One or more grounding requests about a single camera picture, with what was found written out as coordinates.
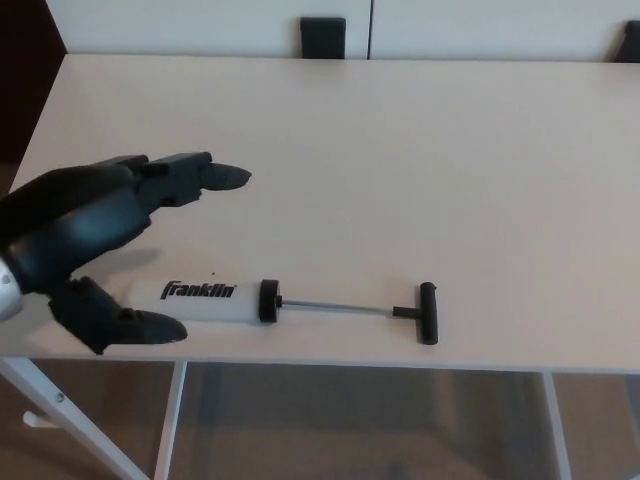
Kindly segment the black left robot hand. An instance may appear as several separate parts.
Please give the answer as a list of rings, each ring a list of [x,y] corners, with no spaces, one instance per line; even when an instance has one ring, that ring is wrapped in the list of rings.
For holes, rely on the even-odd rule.
[[[159,313],[121,306],[80,267],[128,244],[163,207],[197,201],[202,192],[245,186],[251,174],[213,161],[208,152],[157,160],[118,156],[53,169],[1,200],[1,319],[44,295],[54,320],[96,354],[111,345],[170,344],[186,327]]]

